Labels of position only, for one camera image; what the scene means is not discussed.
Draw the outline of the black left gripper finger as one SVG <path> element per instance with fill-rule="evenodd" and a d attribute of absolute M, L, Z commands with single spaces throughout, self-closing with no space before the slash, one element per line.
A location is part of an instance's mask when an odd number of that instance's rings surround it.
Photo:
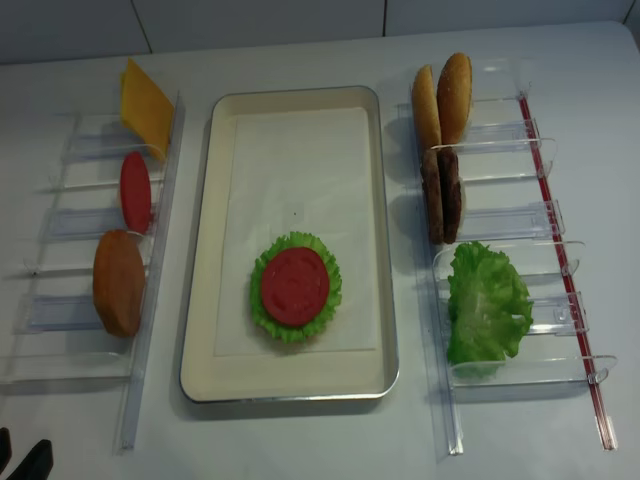
<path fill-rule="evenodd" d="M 6 427 L 0 429 L 0 469 L 5 469 L 11 459 L 11 437 Z"/>

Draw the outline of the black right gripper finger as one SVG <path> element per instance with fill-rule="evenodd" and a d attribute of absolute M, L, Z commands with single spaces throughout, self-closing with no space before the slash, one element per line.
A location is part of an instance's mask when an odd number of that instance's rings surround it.
<path fill-rule="evenodd" d="M 47 480 L 53 469 L 52 442 L 40 440 L 7 477 L 8 480 Z"/>

